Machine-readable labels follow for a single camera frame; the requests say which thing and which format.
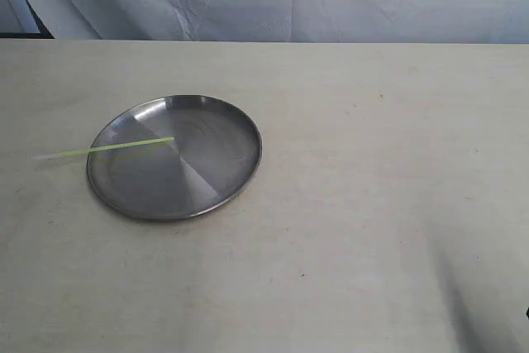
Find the green glow stick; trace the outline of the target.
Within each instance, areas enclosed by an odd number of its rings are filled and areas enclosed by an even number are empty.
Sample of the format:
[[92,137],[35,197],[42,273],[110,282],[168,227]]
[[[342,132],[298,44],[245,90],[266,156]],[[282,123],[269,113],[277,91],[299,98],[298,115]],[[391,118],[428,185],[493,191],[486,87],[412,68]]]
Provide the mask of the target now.
[[90,147],[90,148],[82,149],[82,150],[67,150],[67,151],[61,151],[61,152],[54,153],[54,154],[37,155],[34,157],[34,160],[52,160],[52,159],[58,159],[58,158],[63,158],[63,157],[69,157],[69,156],[88,155],[88,154],[107,151],[107,150],[119,150],[119,149],[126,149],[126,148],[136,147],[136,146],[169,143],[173,141],[175,141],[173,136],[162,137],[162,138],[151,139],[151,140],[144,140],[144,141],[131,141],[131,142],[125,142],[125,143],[120,143],[120,144]]

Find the black frame at left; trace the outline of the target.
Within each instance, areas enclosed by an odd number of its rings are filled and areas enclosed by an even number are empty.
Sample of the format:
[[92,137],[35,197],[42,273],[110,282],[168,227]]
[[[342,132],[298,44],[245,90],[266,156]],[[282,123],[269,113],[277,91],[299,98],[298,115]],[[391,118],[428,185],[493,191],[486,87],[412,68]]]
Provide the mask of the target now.
[[14,28],[2,28],[0,36],[12,39],[53,39],[49,30],[37,16],[27,0],[8,0],[9,7],[15,14],[20,25],[18,31]]

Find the round stainless steel plate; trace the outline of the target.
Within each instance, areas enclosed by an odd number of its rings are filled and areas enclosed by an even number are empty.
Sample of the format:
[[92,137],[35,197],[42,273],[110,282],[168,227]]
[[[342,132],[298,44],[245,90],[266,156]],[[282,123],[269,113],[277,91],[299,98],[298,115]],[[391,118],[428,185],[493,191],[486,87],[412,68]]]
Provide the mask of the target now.
[[136,105],[109,122],[93,147],[173,136],[175,141],[88,154],[88,185],[133,218],[179,221],[211,212],[250,182],[262,157],[260,132],[238,107],[202,95]]

